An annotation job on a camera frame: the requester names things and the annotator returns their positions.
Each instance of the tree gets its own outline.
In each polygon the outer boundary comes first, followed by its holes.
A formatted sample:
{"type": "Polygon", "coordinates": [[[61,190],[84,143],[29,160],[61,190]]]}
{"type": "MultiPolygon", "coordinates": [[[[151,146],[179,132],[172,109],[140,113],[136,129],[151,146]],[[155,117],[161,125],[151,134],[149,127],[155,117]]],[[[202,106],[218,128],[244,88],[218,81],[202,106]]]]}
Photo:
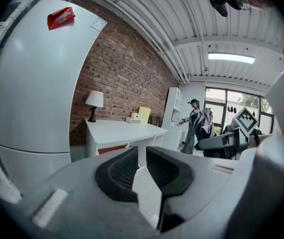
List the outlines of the tree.
{"type": "Polygon", "coordinates": [[[216,131],[216,135],[220,135],[221,134],[221,128],[220,127],[216,127],[215,131],[216,131]]]}
{"type": "MultiPolygon", "coordinates": [[[[242,94],[242,97],[237,99],[237,102],[242,106],[248,106],[251,108],[257,108],[257,97],[254,97],[252,95],[242,94]]],[[[270,111],[270,105],[266,101],[266,99],[261,98],[261,111],[269,113],[270,111]]]]}

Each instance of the paper note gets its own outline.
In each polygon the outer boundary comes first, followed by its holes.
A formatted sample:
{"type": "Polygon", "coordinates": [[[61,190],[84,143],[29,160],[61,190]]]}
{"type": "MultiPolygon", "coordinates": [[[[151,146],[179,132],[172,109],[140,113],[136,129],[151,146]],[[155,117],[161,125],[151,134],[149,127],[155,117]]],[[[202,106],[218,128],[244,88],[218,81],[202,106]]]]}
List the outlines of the paper note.
{"type": "Polygon", "coordinates": [[[97,34],[100,34],[104,26],[107,24],[107,22],[102,18],[97,18],[96,21],[91,25],[89,28],[91,31],[94,31],[97,34]]]}
{"type": "Polygon", "coordinates": [[[151,109],[140,107],[139,116],[140,116],[141,124],[147,124],[148,117],[150,116],[150,112],[151,112],[151,109]]]}

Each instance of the table lamp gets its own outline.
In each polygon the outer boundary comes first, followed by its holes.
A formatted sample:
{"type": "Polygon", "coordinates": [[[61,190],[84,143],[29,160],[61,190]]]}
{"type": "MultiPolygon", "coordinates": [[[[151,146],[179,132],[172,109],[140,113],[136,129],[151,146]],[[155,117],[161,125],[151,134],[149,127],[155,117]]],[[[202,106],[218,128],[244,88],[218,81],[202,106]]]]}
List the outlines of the table lamp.
{"type": "Polygon", "coordinates": [[[88,119],[89,122],[96,122],[94,118],[94,112],[97,107],[103,107],[103,93],[100,91],[92,90],[85,102],[87,105],[93,106],[91,108],[91,117],[88,119]]]}

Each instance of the red magnet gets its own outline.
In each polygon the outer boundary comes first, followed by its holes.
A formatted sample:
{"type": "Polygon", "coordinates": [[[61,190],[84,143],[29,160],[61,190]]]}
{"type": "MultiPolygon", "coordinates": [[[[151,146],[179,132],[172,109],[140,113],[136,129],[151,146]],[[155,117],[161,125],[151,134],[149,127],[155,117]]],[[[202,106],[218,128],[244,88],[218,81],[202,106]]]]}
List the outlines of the red magnet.
{"type": "Polygon", "coordinates": [[[49,30],[52,30],[61,24],[72,20],[75,17],[72,7],[65,7],[64,9],[53,12],[48,15],[47,23],[49,30]]]}

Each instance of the label sticker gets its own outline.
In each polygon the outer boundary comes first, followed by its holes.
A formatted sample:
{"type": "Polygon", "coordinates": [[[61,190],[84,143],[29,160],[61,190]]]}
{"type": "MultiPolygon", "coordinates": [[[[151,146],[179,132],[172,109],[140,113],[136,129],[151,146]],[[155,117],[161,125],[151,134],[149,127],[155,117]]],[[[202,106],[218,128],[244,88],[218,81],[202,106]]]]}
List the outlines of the label sticker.
{"type": "Polygon", "coordinates": [[[96,19],[96,21],[91,25],[89,29],[99,34],[106,24],[107,22],[99,17],[96,19]]]}

